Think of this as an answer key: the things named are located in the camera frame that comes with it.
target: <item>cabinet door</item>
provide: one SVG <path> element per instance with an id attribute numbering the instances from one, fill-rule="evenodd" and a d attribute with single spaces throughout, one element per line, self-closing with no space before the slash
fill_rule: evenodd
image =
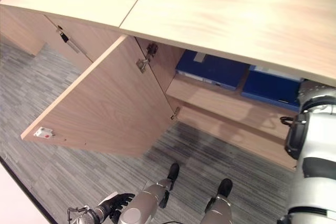
<path id="1" fill-rule="evenodd" d="M 47 17 L 56 27 L 60 26 L 63 32 L 78 45 L 92 62 L 97 60 L 121 36 L 121 33 L 117 31 L 87 24 L 84 21 L 49 15 Z"/>
<path id="2" fill-rule="evenodd" d="M 81 51 L 75 51 L 62 40 L 57 28 L 45 15 L 15 7 L 2 6 L 1 8 L 8 8 L 13 20 L 17 22 L 25 20 L 24 25 L 32 36 L 41 38 L 48 43 L 51 48 L 71 61 L 78 69 L 84 71 L 92 64 L 92 61 Z"/>
<path id="3" fill-rule="evenodd" d="M 24 140 L 139 156 L 170 126 L 172 110 L 134 37 L 110 46 L 22 133 Z M 40 128 L 55 136 L 34 136 Z"/>

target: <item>cabinet shelf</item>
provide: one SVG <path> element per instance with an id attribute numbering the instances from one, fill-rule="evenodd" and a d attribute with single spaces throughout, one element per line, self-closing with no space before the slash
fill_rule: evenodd
<path id="1" fill-rule="evenodd" d="M 179 121 L 217 137 L 226 143 L 237 146 L 257 156 L 265 158 L 287 169 L 294 169 L 296 161 L 278 143 L 264 136 L 258 130 L 228 121 L 216 114 L 195 107 L 183 106 L 179 112 Z"/>
<path id="2" fill-rule="evenodd" d="M 273 105 L 244 98 L 240 89 L 225 90 L 208 83 L 177 74 L 166 94 L 224 118 L 276 136 L 284 140 L 288 127 L 281 124 L 281 116 L 295 113 Z"/>

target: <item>robot leg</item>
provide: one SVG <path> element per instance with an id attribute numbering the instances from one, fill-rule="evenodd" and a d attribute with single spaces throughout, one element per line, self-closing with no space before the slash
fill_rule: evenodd
<path id="1" fill-rule="evenodd" d="M 231 203 L 227 199 L 232 189 L 232 181 L 223 179 L 215 198 L 211 198 L 205 209 L 201 224 L 233 224 Z"/>
<path id="2" fill-rule="evenodd" d="M 145 224 L 154 217 L 157 207 L 165 208 L 169 191 L 173 189 L 180 167 L 173 164 L 167 179 L 163 179 L 140 192 L 126 207 L 119 218 L 119 224 Z"/>

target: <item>metal hinge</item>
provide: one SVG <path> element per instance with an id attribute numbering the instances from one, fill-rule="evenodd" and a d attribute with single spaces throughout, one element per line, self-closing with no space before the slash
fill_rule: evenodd
<path id="1" fill-rule="evenodd" d="M 154 58 L 158 48 L 159 47 L 157 46 L 157 44 L 149 43 L 146 48 L 147 54 L 145 55 L 145 59 L 144 60 L 139 59 L 136 62 L 137 67 L 140 69 L 142 73 L 146 71 L 146 66 L 151 62 L 151 58 Z"/>
<path id="2" fill-rule="evenodd" d="M 177 107 L 176 110 L 175 110 L 175 112 L 174 112 L 174 114 L 170 117 L 170 119 L 174 120 L 177 117 L 177 115 L 180 112 L 180 110 L 181 110 L 181 108 Z"/>

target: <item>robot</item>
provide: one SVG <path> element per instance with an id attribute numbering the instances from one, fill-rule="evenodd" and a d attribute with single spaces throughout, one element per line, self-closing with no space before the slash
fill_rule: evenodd
<path id="1" fill-rule="evenodd" d="M 277 224 L 336 224 L 336 88 L 307 80 L 300 86 L 298 99 L 299 114 L 280 118 L 290 127 L 285 150 L 297 160 L 297 167 L 287 214 Z M 173 164 L 166 179 L 136 197 L 114 193 L 93 209 L 69 208 L 68 222 L 72 220 L 70 212 L 75 211 L 83 212 L 75 220 L 77 224 L 100 224 L 107 217 L 114 224 L 149 224 L 156 210 L 167 205 L 179 171 L 179 165 Z M 201 224 L 233 224 L 228 199 L 232 187 L 230 179 L 222 180 Z"/>

